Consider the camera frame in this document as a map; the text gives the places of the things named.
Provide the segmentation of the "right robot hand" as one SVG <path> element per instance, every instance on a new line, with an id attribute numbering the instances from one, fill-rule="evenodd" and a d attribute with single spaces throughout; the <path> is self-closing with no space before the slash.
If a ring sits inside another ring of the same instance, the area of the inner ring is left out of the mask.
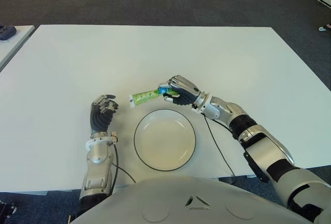
<path id="1" fill-rule="evenodd" d="M 200 91 L 194 83 L 180 75 L 160 83 L 158 88 L 168 89 L 162 94 L 165 101 L 180 106 L 188 104 L 199 106 L 207 96 L 207 93 Z"/>

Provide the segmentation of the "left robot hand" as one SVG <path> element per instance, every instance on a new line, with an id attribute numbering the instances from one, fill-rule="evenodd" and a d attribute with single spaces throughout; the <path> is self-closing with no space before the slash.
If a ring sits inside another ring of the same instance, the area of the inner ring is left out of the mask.
<path id="1" fill-rule="evenodd" d="M 91 134 L 108 131 L 113 115 L 118 109 L 115 98 L 114 95 L 100 95 L 91 103 L 89 117 Z"/>

